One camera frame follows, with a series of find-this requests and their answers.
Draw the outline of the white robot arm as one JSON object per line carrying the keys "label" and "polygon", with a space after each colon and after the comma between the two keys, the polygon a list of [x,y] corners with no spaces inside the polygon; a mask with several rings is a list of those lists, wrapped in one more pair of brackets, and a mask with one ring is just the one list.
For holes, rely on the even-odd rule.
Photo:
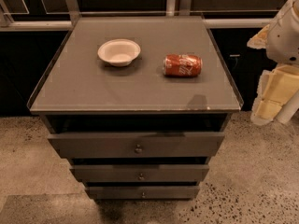
{"label": "white robot arm", "polygon": [[277,64],[260,76],[251,121],[260,126],[274,119],[289,122],[299,109],[299,0],[288,0],[247,46],[265,49]]}

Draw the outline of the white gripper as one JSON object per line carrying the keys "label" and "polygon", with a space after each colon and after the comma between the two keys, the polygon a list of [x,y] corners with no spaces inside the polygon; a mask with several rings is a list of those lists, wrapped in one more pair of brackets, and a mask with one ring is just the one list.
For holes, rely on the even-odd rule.
{"label": "white gripper", "polygon": [[266,48],[267,57],[278,63],[260,76],[251,121],[260,126],[275,119],[289,122],[299,109],[299,0],[288,0],[247,46]]}

